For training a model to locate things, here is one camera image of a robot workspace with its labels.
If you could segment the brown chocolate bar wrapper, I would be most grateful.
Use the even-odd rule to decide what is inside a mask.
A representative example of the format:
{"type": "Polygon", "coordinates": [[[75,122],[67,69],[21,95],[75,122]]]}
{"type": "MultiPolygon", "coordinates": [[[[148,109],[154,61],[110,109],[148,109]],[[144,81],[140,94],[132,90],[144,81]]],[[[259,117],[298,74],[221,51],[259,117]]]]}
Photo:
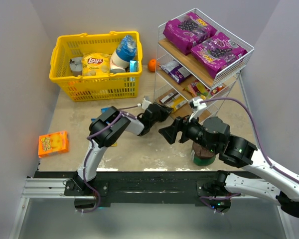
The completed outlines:
{"type": "Polygon", "coordinates": [[[167,104],[169,101],[171,101],[173,98],[175,98],[178,95],[179,93],[177,91],[171,90],[169,93],[165,94],[165,96],[161,97],[159,99],[159,102],[161,104],[167,104]]]}

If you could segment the Fox's fruits candy bag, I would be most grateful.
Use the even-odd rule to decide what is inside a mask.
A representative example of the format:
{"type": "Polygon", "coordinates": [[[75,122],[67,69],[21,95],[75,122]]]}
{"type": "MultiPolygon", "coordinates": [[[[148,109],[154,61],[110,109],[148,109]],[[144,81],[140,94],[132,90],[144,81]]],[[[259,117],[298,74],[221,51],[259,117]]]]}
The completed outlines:
{"type": "Polygon", "coordinates": [[[213,88],[212,90],[207,88],[199,80],[195,80],[192,83],[188,84],[184,89],[189,92],[193,97],[200,96],[203,100],[209,99],[218,92],[222,91],[225,88],[224,84],[213,88]]]}

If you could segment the dark purple candy bag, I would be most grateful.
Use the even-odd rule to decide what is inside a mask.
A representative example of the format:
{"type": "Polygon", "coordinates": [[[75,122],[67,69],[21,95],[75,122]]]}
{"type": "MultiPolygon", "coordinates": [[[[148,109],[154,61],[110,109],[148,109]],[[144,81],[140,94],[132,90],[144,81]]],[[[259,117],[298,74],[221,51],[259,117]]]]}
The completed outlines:
{"type": "Polygon", "coordinates": [[[160,65],[160,68],[171,76],[178,84],[184,82],[192,74],[176,60],[160,65]]]}

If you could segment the purple grape candy bag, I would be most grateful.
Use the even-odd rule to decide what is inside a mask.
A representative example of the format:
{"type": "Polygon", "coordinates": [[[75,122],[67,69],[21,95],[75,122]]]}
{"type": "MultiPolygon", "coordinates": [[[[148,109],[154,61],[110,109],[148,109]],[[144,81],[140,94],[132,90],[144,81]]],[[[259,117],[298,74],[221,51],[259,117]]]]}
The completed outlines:
{"type": "Polygon", "coordinates": [[[211,77],[241,58],[247,50],[223,32],[191,48],[191,54],[207,69],[211,77]]]}
{"type": "Polygon", "coordinates": [[[183,20],[173,19],[166,23],[164,36],[184,55],[204,40],[214,36],[217,29],[193,12],[183,20]]]}

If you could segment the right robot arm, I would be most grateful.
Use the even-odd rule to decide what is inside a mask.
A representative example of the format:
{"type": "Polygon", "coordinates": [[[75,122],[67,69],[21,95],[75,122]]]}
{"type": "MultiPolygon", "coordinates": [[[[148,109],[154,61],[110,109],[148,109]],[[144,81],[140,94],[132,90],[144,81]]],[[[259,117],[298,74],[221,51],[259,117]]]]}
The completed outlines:
{"type": "Polygon", "coordinates": [[[190,139],[217,154],[225,164],[257,176],[250,179],[219,171],[213,182],[204,185],[214,197],[221,193],[247,194],[270,200],[285,213],[299,218],[299,175],[266,158],[244,138],[232,135],[230,126],[218,117],[208,118],[203,124],[183,118],[176,129],[182,133],[181,143],[190,139]]]}

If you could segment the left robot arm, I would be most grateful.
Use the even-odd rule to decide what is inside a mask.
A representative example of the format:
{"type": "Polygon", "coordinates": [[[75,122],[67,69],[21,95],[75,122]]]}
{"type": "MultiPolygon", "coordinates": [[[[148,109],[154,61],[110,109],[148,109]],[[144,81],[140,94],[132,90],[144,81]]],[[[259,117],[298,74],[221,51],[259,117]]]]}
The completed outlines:
{"type": "Polygon", "coordinates": [[[94,180],[106,150],[117,142],[123,132],[144,136],[154,124],[165,121],[172,112],[173,108],[158,103],[150,103],[145,111],[137,116],[131,115],[125,109],[109,107],[89,126],[89,147],[82,166],[77,170],[78,177],[85,184],[94,180]]]}

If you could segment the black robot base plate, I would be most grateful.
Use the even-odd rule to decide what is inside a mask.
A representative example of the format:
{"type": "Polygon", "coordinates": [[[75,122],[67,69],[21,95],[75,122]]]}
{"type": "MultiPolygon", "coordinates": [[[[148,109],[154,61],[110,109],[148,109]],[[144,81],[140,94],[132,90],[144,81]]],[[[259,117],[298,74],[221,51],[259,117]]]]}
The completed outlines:
{"type": "Polygon", "coordinates": [[[88,183],[75,175],[65,182],[65,196],[96,199],[102,207],[114,203],[195,204],[200,197],[226,197],[230,193],[216,180],[224,181],[223,172],[142,171],[99,172],[88,183]]]}

